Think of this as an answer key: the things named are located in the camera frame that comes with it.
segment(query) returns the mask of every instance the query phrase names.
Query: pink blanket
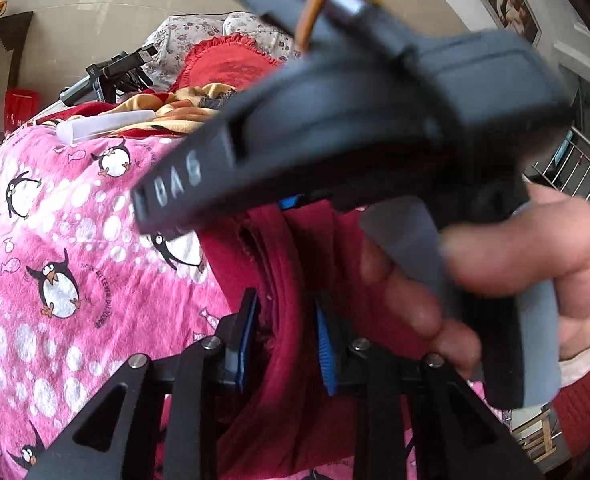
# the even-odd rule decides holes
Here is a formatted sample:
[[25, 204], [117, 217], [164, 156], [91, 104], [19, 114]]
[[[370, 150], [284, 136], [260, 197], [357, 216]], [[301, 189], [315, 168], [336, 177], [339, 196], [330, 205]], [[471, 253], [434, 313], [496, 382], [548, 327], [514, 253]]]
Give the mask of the pink blanket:
[[128, 190], [178, 140], [0, 146], [0, 475], [21, 478], [134, 352], [175, 354], [230, 313], [197, 236], [140, 237]]

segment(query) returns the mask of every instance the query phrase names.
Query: gray handle grip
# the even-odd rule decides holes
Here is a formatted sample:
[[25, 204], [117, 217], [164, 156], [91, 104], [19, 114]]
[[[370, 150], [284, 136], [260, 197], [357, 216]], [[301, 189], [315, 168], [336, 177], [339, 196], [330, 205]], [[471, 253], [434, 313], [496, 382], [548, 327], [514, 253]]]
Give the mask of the gray handle grip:
[[[483, 342], [482, 369], [486, 400], [501, 409], [550, 402], [560, 389], [558, 302], [551, 280], [537, 283], [514, 298], [480, 300], [449, 279], [439, 253], [439, 233], [421, 200], [400, 197], [370, 206], [361, 216], [363, 231], [411, 279], [427, 286], [440, 301], [444, 316], [469, 322]], [[509, 312], [494, 313], [494, 303]], [[515, 333], [507, 337], [509, 315]], [[515, 362], [507, 356], [514, 356]]]

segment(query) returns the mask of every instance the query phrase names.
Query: red sleeve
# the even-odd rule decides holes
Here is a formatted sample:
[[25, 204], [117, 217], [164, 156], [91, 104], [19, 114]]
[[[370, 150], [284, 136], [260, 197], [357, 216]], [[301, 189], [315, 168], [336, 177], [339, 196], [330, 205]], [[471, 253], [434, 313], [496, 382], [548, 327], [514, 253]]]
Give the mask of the red sleeve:
[[553, 400], [553, 407], [571, 455], [580, 455], [590, 444], [590, 372], [562, 388]]

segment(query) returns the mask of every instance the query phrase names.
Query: metal bolt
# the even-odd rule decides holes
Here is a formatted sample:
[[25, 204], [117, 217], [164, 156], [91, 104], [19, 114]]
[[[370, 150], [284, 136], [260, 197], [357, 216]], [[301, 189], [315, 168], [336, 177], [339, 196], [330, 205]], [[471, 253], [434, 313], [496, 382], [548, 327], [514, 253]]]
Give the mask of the metal bolt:
[[356, 352], [366, 352], [371, 347], [371, 342], [365, 337], [356, 337], [351, 341], [351, 348]]
[[444, 364], [444, 358], [440, 354], [428, 354], [424, 360], [431, 368], [441, 368]]
[[131, 368], [141, 368], [149, 358], [144, 354], [133, 354], [128, 358], [128, 366]]
[[216, 335], [209, 335], [201, 340], [201, 345], [205, 350], [215, 350], [221, 345], [221, 339]]

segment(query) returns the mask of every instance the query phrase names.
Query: picture frame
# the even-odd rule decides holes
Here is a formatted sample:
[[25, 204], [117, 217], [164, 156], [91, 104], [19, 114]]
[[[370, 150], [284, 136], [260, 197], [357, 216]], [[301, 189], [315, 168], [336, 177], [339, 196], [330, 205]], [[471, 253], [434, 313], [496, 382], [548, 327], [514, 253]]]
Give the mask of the picture frame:
[[542, 29], [527, 0], [482, 0], [498, 28], [510, 30], [536, 46]]

